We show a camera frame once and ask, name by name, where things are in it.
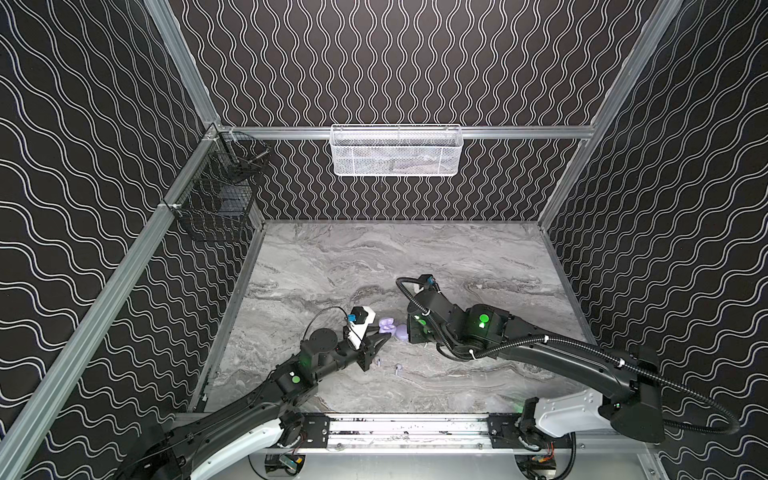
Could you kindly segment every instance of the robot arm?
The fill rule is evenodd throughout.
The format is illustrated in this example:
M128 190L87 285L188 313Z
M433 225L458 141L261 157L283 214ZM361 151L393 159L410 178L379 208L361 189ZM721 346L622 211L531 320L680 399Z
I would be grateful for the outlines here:
M415 293L406 283L416 285ZM658 373L655 351L602 349L547 331L494 306L464 310L441 293L432 275L401 277L397 287L409 298L411 343L435 342L457 361L482 357L517 360L540 366L590 387L559 399L529 399L516 428L520 440L544 447L568 432L611 427L642 442L664 440L664 426L703 433L733 433L738 419L723 406ZM440 350L444 346L446 353ZM661 386L671 386L719 410L727 427L683 424L662 418Z
M351 327L345 326L348 335ZM357 363L367 371L389 333L357 342L338 342L331 329L318 329L301 343L300 351L281 363L243 398L167 433L159 427L145 432L124 459L116 480L207 480L241 458L276 442L291 445L299 437L303 416L296 409L315 395L318 382Z

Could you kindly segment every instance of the gray floor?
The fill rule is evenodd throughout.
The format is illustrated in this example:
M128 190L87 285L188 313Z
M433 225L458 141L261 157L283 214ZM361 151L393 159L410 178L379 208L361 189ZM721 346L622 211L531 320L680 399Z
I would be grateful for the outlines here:
M533 224L272 223L229 343L213 379L213 411L258 385L298 350L312 316L326 306L369 305L377 318L405 319L398 276L433 273L462 307L489 303L546 329L584 339ZM340 313L315 327L334 328ZM433 345L391 339L381 366L356 366L320 384L308 411L516 412L531 397L559 396L580 386L519 362L458 363ZM399 376L396 364L402 364Z

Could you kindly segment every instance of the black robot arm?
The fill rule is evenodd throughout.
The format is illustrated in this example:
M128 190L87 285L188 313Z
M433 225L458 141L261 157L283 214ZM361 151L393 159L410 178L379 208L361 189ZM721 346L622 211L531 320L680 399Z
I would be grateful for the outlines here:
M412 292L407 283L415 284L419 291ZM485 304L464 310L445 298L431 274L421 275L418 279L401 277L396 285L410 300L408 333L411 343L436 342L444 356L458 361L486 356L517 360L576 380L602 394L594 415L610 422L610 426L622 435L659 443L664 440L665 425L714 434L733 433L739 428L736 416L719 403L661 376L659 360L652 349L603 349L539 328L506 310ZM441 346L448 352L440 350ZM661 415L661 386L679 389L719 410L729 425L709 427L664 419ZM594 399L585 397L585 402L590 401ZM529 399L522 416L521 429L527 429L522 432L523 437L538 445L544 445L550 439L541 435L541 430L547 432L540 425L544 423L543 417L548 416L548 421L552 422L552 417L556 416L553 408L547 411L545 407L538 399ZM559 419L583 425L577 417L563 412ZM599 428L600 422L592 424ZM561 428L549 429L549 432L554 431L559 433Z
M299 436L303 420L296 407L315 395L318 382L353 363L367 371L374 355L389 337L389 333L364 336L356 349L347 338L337 342L338 338L331 329L316 330L308 340L301 342L297 354L276 366L260 385L243 398L197 422L169 432L163 433L159 426L148 429L124 459L114 478L190 478L213 455L270 421L280 422L276 429L281 431L277 443L290 445Z

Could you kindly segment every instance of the wall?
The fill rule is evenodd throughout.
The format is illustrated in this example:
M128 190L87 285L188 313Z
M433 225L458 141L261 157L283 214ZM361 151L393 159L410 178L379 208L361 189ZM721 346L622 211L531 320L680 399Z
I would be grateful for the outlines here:
M466 141L453 177L338 177L327 141L280 141L257 203L281 220L536 221L577 143Z
M727 437L668 432L671 478L768 476L766 65L768 2L686 0L549 231L600 344L653 346L740 417Z
M173 0L222 121L587 124L651 0Z
M192 2L171 6L222 122L585 125L654 0ZM281 141L259 195L278 220L537 220L572 140L472 141L459 174L338 178Z
M186 164L200 124L141 0L0 0L0 438ZM105 478L186 409L246 245L166 235L27 472Z

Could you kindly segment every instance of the black wire basket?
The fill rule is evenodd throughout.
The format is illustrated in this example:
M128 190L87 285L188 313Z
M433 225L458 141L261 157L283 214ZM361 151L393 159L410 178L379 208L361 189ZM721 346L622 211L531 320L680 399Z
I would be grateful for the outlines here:
M247 242L253 236L249 216L270 149L254 141L248 151L241 148L235 154L232 146L224 141L207 155L183 203L172 209L184 232L197 242Z

